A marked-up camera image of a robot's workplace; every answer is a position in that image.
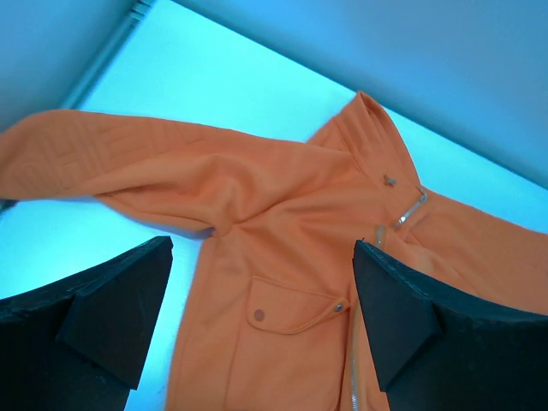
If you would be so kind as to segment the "orange zip jacket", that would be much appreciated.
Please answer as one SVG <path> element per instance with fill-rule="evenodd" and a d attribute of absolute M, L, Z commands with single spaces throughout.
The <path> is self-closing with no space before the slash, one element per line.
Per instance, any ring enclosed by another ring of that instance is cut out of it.
<path fill-rule="evenodd" d="M 359 93 L 308 142 L 52 110 L 1 136 L 1 195 L 92 196 L 211 230 L 187 299 L 169 410 L 386 410 L 354 285 L 369 241 L 469 294 L 547 310 L 547 237 L 422 187 Z"/>

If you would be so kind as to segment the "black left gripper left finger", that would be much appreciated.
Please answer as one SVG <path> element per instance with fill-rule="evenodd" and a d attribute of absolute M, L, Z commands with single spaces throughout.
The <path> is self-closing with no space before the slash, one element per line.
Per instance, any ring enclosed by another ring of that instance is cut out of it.
<path fill-rule="evenodd" d="M 172 266 L 145 243 L 1 301 L 3 410 L 122 410 L 136 390 Z"/>

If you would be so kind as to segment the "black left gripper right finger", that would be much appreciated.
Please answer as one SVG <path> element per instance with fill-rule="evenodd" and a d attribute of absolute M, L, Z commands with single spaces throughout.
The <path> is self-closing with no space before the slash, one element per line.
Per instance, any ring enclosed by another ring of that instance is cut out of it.
<path fill-rule="evenodd" d="M 393 410 L 544 410 L 547 317 L 470 295 L 365 241 L 354 279 Z"/>

